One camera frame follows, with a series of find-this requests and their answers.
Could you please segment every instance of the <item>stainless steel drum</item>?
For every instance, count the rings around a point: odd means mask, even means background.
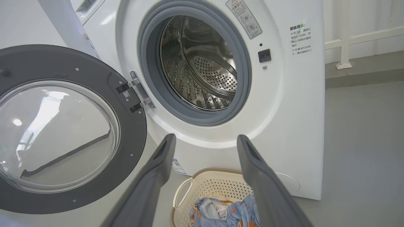
[[[231,104],[237,89],[233,55],[205,22],[173,17],[163,31],[160,59],[172,89],[187,103],[210,111]]]

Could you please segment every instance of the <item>sticker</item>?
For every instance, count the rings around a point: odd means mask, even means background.
[[[181,173],[181,174],[186,174],[184,169],[181,167],[181,165],[177,161],[177,159],[173,159],[173,163],[171,165],[173,166],[173,169],[175,170],[175,172]]]
[[[311,52],[311,28],[306,24],[294,25],[289,28],[292,55],[303,55]]]
[[[255,20],[253,14],[242,0],[229,0],[226,2],[226,6],[237,17],[241,25],[243,25],[244,30],[246,30],[246,33],[250,39],[262,33],[258,22]]]
[[[127,90],[124,91],[123,94],[124,94],[126,99],[128,99],[130,97],[130,94],[129,94],[129,92]]]

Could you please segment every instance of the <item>beige basket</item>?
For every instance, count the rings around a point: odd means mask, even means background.
[[[188,182],[191,184],[178,203],[179,193]],[[189,211],[196,201],[207,193],[224,195],[236,202],[248,195],[253,195],[253,190],[244,181],[240,171],[221,168],[203,169],[178,187],[170,214],[171,227],[189,227]]]

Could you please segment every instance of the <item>clothing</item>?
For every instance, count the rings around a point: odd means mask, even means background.
[[[223,212],[226,205],[228,205],[227,211]],[[215,198],[201,198],[189,216],[191,227],[261,227],[253,195],[235,203]]]

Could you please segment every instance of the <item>wall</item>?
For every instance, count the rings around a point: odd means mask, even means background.
[[[69,0],[38,0],[69,48],[99,58]]]
[[[403,0],[351,0],[351,35],[404,25]],[[341,0],[324,0],[324,38],[331,41],[341,35]],[[349,58],[379,55],[404,50],[404,36],[369,41],[350,46]],[[338,62],[339,48],[325,51],[325,62]]]
[[[25,44],[66,47],[38,1],[2,0],[0,4],[0,49]]]

